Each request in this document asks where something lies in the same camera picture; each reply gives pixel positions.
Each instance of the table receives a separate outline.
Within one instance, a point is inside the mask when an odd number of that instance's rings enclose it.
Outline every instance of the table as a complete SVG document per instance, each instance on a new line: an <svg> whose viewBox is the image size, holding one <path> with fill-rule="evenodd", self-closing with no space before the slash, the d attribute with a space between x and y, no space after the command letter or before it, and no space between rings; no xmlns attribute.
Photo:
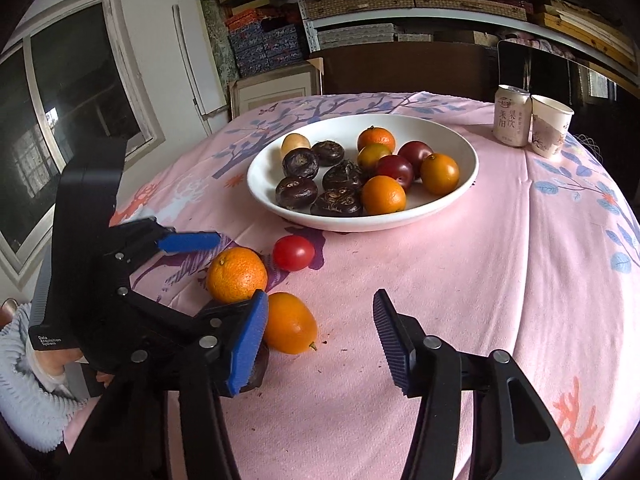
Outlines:
<svg viewBox="0 0 640 480"><path fill-rule="evenodd" d="M394 230L338 234L285 222L252 199L245 174L268 142L354 113L434 120L465 136L478 178L453 205ZM586 479L599 478L640 419L640 227L617 185L572 136L558 161L492 137L492 104L417 94L316 96L252 110L156 176L113 222L156 216L178 231L217 230L213 251L163 255L132 276L142 294L188 314L209 299L206 268L224 247L264 255L268 290L299 296L319 324L318 352L271 353L263 386L224 399L243 478L400 478L419 400L391 380L373 293L456 349L516 359ZM286 273L270 250L298 234L310 268ZM71 445L88 410L66 432ZM172 460L180 469L177 399ZM472 398L463 395L456 475L466 478Z"/></svg>

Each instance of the blue gripper pad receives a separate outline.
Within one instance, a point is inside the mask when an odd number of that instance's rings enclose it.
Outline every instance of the blue gripper pad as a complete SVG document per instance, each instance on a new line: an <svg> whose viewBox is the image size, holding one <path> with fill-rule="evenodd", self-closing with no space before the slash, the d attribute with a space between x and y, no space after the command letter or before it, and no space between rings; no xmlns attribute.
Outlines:
<svg viewBox="0 0 640 480"><path fill-rule="evenodd" d="M373 296L373 321L394 384L407 395L412 361L415 363L415 348L383 288Z"/></svg>
<svg viewBox="0 0 640 480"><path fill-rule="evenodd" d="M194 253L209 251L220 243L218 233L173 233L158 240L158 249L165 253Z"/></svg>
<svg viewBox="0 0 640 480"><path fill-rule="evenodd" d="M242 332L231 349L231 370L226 385L229 394L236 396L240 388L246 386L254 368L255 357L262 341L264 329L267 326L269 303L267 295L257 290L250 303L251 312L246 320Z"/></svg>

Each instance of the white bowl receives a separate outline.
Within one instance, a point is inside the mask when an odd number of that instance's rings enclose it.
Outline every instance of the white bowl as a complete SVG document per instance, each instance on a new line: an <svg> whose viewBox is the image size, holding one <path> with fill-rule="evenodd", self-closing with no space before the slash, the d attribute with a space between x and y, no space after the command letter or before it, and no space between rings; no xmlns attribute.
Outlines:
<svg viewBox="0 0 640 480"><path fill-rule="evenodd" d="M440 124L402 115L361 114L336 117L308 124L292 130L304 135L313 146L320 140L339 142L345 151L345 157L356 160L356 144L360 133L370 126L380 126L389 130L396 138L396 151L410 140L426 142L436 153L451 156L460 168L460 182L453 192L437 197L422 187L420 181L414 182L407 193L406 209L398 213L355 218L332 218L311 215L308 208L302 211L290 211L280 207L275 201L275 189L284 178L280 160L280 145L285 136L275 139L256 155L247 173L249 191L265 208L297 224L341 233L379 231L411 224L425 216L445 208L459 199L469 189L478 175L478 154L471 144L453 130ZM322 192L322 176L328 168L320 168L314 179Z"/></svg>

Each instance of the paper cup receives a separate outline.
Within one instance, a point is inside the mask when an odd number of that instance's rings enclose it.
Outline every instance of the paper cup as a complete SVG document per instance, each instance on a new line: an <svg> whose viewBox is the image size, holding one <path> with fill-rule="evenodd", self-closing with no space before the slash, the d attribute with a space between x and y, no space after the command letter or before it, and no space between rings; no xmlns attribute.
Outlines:
<svg viewBox="0 0 640 480"><path fill-rule="evenodd" d="M560 151L574 111L566 105L542 95L533 95L531 147L534 152L551 158Z"/></svg>

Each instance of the dark brown water chestnut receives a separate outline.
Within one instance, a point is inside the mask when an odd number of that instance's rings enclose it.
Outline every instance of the dark brown water chestnut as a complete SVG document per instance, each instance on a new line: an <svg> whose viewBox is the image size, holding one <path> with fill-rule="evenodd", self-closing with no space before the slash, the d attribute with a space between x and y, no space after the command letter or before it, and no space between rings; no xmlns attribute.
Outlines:
<svg viewBox="0 0 640 480"><path fill-rule="evenodd" d="M276 186L276 203L285 209L302 209L318 196L316 183L304 176L286 176Z"/></svg>
<svg viewBox="0 0 640 480"><path fill-rule="evenodd" d="M291 150L282 159L284 176L306 176L313 178L318 174L318 157L309 148Z"/></svg>
<svg viewBox="0 0 640 480"><path fill-rule="evenodd" d="M367 181L362 170L355 162L343 160L340 164L328 170L322 178L322 187L325 191L330 189L360 189Z"/></svg>
<svg viewBox="0 0 640 480"><path fill-rule="evenodd" d="M344 148L332 140L316 142L311 151L318 156L320 166L334 166L344 159Z"/></svg>
<svg viewBox="0 0 640 480"><path fill-rule="evenodd" d="M345 187L325 191L311 205L316 216L349 217L362 215L362 202L358 192Z"/></svg>

